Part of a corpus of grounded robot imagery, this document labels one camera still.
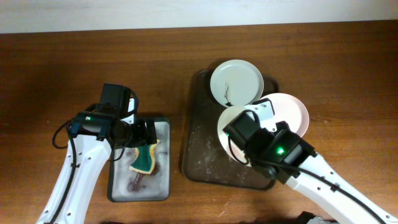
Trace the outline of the green yellow sponge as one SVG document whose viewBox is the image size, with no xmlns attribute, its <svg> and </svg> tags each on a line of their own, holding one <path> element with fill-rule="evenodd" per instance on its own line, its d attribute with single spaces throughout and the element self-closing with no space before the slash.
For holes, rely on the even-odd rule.
<svg viewBox="0 0 398 224">
<path fill-rule="evenodd" d="M 156 140 L 155 144 L 135 147 L 136 158 L 129 169 L 140 174 L 151 174 L 155 167 L 155 149 L 159 142 Z"/>
</svg>

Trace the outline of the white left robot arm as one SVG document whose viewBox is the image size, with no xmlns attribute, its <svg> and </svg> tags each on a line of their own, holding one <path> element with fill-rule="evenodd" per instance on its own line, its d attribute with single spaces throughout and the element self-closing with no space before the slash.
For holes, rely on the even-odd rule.
<svg viewBox="0 0 398 224">
<path fill-rule="evenodd" d="M 83 223 L 99 174 L 117 147 L 135 150 L 131 170 L 153 172 L 155 121 L 134 119 L 130 103 L 93 104 L 63 124 L 67 155 L 39 223 Z"/>
</svg>

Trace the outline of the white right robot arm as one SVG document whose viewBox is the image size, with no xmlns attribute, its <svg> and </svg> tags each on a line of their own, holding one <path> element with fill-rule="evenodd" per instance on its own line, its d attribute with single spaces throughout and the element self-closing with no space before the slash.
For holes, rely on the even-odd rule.
<svg viewBox="0 0 398 224">
<path fill-rule="evenodd" d="M 338 223 L 397 223 L 397 217 L 345 181 L 299 135 L 283 129 L 273 136 L 256 123 L 251 132 L 244 152 L 252 167 L 275 168 L 271 177 L 315 202 Z"/>
</svg>

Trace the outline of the pale green plate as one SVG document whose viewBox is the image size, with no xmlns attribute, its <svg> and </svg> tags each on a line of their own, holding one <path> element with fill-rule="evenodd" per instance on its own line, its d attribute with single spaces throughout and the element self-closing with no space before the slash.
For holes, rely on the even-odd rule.
<svg viewBox="0 0 398 224">
<path fill-rule="evenodd" d="M 253 64 L 228 60 L 216 67 L 210 78 L 213 98 L 222 106 L 245 106 L 257 101 L 264 91 L 264 79 Z"/>
</svg>

